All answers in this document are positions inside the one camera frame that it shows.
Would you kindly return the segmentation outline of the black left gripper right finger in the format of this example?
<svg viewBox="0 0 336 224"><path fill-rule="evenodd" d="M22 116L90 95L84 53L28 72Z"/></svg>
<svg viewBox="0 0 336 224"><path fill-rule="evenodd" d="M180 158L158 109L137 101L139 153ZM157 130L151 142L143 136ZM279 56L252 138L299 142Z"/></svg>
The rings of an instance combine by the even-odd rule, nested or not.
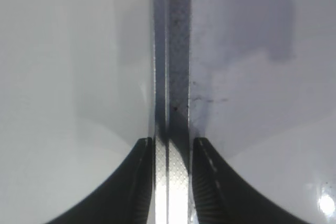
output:
<svg viewBox="0 0 336 224"><path fill-rule="evenodd" d="M199 223L296 223L244 181L208 139L193 142L192 188Z"/></svg>

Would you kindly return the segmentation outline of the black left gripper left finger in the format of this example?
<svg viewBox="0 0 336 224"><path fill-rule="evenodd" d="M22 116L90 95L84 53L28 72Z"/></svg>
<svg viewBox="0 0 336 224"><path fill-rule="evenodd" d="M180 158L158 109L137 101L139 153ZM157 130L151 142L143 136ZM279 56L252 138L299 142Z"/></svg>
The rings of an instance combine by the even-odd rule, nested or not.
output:
<svg viewBox="0 0 336 224"><path fill-rule="evenodd" d="M146 223L152 169L153 141L150 137L141 138L106 181L51 223Z"/></svg>

